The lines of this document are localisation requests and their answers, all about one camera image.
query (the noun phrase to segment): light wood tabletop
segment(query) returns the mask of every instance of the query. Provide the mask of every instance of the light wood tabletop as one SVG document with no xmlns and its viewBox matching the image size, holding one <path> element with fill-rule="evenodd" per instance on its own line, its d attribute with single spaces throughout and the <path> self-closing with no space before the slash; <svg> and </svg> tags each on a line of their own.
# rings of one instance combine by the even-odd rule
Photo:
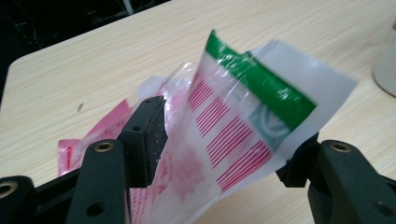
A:
<svg viewBox="0 0 396 224">
<path fill-rule="evenodd" d="M 149 76 L 198 62 L 215 28 L 238 51 L 281 39 L 359 81 L 321 130 L 396 179 L 396 98 L 373 80 L 395 41 L 392 0 L 174 0 L 18 59 L 0 113 L 0 176 L 57 176 L 57 144 L 82 138 Z M 307 189 L 270 175 L 210 208 L 197 223 L 312 223 Z"/>
</svg>

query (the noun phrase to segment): screw hole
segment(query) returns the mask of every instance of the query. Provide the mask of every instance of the screw hole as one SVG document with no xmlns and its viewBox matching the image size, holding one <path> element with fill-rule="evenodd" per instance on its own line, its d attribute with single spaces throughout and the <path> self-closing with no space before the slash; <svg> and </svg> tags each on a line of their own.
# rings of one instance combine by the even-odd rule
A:
<svg viewBox="0 0 396 224">
<path fill-rule="evenodd" d="M 112 143 L 104 142 L 95 147 L 95 151 L 97 152 L 106 152 L 113 148 L 114 145 Z"/>
<path fill-rule="evenodd" d="M 18 183 L 16 181 L 6 181 L 0 183 L 0 199 L 6 198 L 17 189 Z"/>
<path fill-rule="evenodd" d="M 93 203 L 87 209 L 87 215 L 90 217 L 97 217 L 101 215 L 106 209 L 106 205 L 104 203 Z"/>
<path fill-rule="evenodd" d="M 334 144 L 331 144 L 331 147 L 332 147 L 332 149 L 340 151 L 340 152 L 351 152 L 351 149 L 344 144 L 334 143 Z"/>
<path fill-rule="evenodd" d="M 393 211 L 391 208 L 389 208 L 388 206 L 386 206 L 384 203 L 382 202 L 377 202 L 374 203 L 374 208 L 377 212 L 379 212 L 380 214 L 387 216 L 387 217 L 392 217 L 393 216 Z"/>
</svg>

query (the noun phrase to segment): plastic wrapper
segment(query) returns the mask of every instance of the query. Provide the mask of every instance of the plastic wrapper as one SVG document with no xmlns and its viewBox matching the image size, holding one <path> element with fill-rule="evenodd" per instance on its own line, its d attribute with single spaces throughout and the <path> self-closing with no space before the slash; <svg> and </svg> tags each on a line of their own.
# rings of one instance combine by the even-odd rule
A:
<svg viewBox="0 0 396 224">
<path fill-rule="evenodd" d="M 172 77 L 151 77 L 141 89 L 141 99 L 165 96 L 169 138 L 152 185 L 131 189 L 133 222 L 192 223 L 222 198 L 282 167 L 355 85 L 280 41 L 239 54 L 212 32 L 196 72 L 185 63 Z M 60 162 L 66 163 L 60 174 L 80 165 L 89 143 L 118 136 L 134 112 L 129 102 L 83 140 L 60 145 Z"/>
</svg>

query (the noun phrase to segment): wood grain surface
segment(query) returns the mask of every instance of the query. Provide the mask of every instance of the wood grain surface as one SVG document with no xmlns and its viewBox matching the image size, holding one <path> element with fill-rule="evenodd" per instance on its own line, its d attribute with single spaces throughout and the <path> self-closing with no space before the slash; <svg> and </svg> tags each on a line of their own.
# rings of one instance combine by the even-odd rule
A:
<svg viewBox="0 0 396 224">
<path fill-rule="evenodd" d="M 281 39 L 359 81 L 320 140 L 358 147 L 396 179 L 396 98 L 373 80 L 395 41 L 393 0 L 174 0 L 18 59 L 0 113 L 0 176 L 57 175 L 57 143 L 81 138 L 148 76 L 198 62 L 215 28 L 238 51 Z M 305 189 L 275 175 L 213 206 L 197 223 L 312 223 Z"/>
</svg>

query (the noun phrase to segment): plastic bag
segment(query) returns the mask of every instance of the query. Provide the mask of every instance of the plastic bag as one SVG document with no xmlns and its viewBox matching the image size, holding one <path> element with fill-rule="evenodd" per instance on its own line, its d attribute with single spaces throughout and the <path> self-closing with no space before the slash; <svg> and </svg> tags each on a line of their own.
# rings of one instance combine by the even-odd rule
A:
<svg viewBox="0 0 396 224">
<path fill-rule="evenodd" d="M 180 80 L 157 91 L 174 97 L 169 138 L 153 184 L 131 189 L 134 223 L 192 223 L 279 169 L 356 85 L 282 42 L 238 54 L 214 32 L 191 83 Z M 168 91 L 175 83 L 184 89 Z"/>
</svg>

